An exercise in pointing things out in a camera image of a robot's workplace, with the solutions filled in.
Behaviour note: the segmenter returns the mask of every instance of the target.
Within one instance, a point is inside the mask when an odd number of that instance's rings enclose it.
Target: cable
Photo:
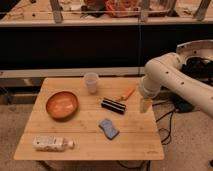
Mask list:
[[[155,103],[152,106],[158,106],[158,105],[161,105],[161,104],[164,104],[164,103],[167,103],[167,102],[169,102],[169,99],[167,99],[167,100],[165,100],[163,102]]]
[[[149,160],[146,165],[146,171],[150,171],[150,168],[151,168],[151,160]]]
[[[146,161],[142,161],[139,166],[134,166],[134,167],[133,166],[127,166],[127,165],[123,164],[121,161],[117,161],[117,163],[121,167],[126,168],[126,169],[142,169],[144,164],[146,163]]]
[[[161,128],[159,129],[159,131],[166,131],[167,132],[167,136],[161,140],[162,145],[168,145],[169,143],[171,143],[172,141],[172,136],[171,136],[171,132],[172,132],[172,118],[174,116],[174,112],[175,112],[175,108],[169,112],[167,112],[166,114],[164,114],[163,116],[161,116],[159,119],[157,119],[156,122],[159,122],[161,119],[163,119],[164,117],[170,115],[169,118],[169,130],[165,129],[165,128]]]
[[[158,118],[158,119],[156,120],[156,122],[159,122],[161,119],[163,119],[163,118],[166,117],[167,115],[174,113],[175,110],[176,110],[176,109],[174,108],[174,109],[172,109],[171,111],[167,112],[166,114],[164,114],[163,116],[161,116],[160,118]]]

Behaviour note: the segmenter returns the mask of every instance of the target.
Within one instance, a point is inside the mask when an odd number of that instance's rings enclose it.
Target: tabletop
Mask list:
[[[64,0],[59,0],[63,7]],[[194,22],[193,13],[199,7],[199,0],[177,0],[175,11],[179,17],[149,17],[149,22],[152,23],[169,23],[169,22]],[[206,13],[208,21],[212,21],[213,17],[213,2],[210,3]],[[82,17],[82,14],[76,11],[63,11],[62,16],[64,23],[72,25],[95,25],[95,24],[138,24],[137,18],[111,18],[104,14],[100,18],[91,16]],[[8,12],[1,21],[24,21],[29,23],[34,22],[53,22],[52,8],[49,0],[37,0],[36,3],[30,3],[29,0],[21,0],[14,8]]]
[[[136,91],[123,101],[124,115],[101,107],[102,99],[117,99],[130,87],[137,87],[139,77],[99,78],[98,92],[89,94],[80,78],[46,78],[26,124],[14,158],[16,160],[162,160],[164,152],[152,106],[140,112],[141,95]],[[71,91],[79,101],[74,117],[66,122],[53,120],[46,112],[50,96]],[[99,128],[108,118],[120,133],[109,140]],[[74,149],[64,152],[39,152],[32,142],[36,135],[54,135],[72,140]]]

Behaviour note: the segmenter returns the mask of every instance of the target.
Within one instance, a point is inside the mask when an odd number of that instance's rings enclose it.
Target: gray floor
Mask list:
[[[0,105],[0,171],[44,169],[34,161],[15,161],[13,155],[32,110],[32,104]],[[169,111],[171,105],[156,106],[156,118]],[[158,124],[167,127],[168,118]],[[172,142],[164,146],[165,159],[152,161],[152,171],[213,171],[213,120],[202,112],[175,114],[172,124]],[[56,170],[70,171],[125,171],[116,162],[50,162]],[[139,164],[125,162],[129,166]]]

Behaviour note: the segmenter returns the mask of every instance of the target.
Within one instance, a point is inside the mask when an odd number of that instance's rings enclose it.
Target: paper cup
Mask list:
[[[94,94],[97,92],[98,74],[94,72],[86,73],[84,75],[84,81],[89,93]]]

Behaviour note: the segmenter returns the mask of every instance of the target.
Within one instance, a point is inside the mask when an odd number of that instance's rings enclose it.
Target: orange bowl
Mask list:
[[[78,108],[78,99],[75,94],[68,91],[52,95],[47,103],[47,113],[54,119],[63,119],[72,116]]]

